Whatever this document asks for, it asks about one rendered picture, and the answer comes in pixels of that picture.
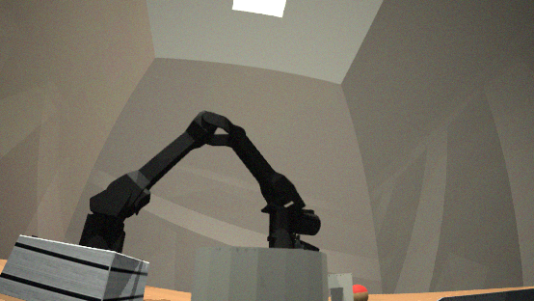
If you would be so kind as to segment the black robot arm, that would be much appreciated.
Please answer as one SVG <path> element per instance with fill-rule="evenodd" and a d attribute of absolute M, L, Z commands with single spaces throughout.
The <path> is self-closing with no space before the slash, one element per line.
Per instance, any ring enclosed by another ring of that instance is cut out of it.
<path fill-rule="evenodd" d="M 214 134 L 217 128 L 228 134 Z M 201 111 L 172 143 L 135 172 L 113 180 L 107 189 L 90 198 L 93 214 L 87 215 L 79 245 L 100 250 L 122 252 L 125 239 L 124 219 L 138 213 L 150 200 L 150 188 L 193 149 L 203 145 L 227 146 L 234 150 L 257 180 L 267 206 L 261 212 L 270 214 L 269 231 L 289 229 L 297 233 L 294 249 L 319 251 L 300 240 L 300 234 L 316 235 L 321 227 L 312 209 L 294 183 L 277 173 L 247 137 L 245 130 L 216 113 Z M 287 203 L 294 204 L 284 207 Z"/>

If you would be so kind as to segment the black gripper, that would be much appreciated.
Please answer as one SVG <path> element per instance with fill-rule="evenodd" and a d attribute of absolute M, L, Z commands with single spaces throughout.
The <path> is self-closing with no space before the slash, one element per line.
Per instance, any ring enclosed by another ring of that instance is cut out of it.
<path fill-rule="evenodd" d="M 270 230 L 267 241 L 269 248 L 288 248 L 294 249 L 294 239 L 296 234 L 289 229 Z"/>

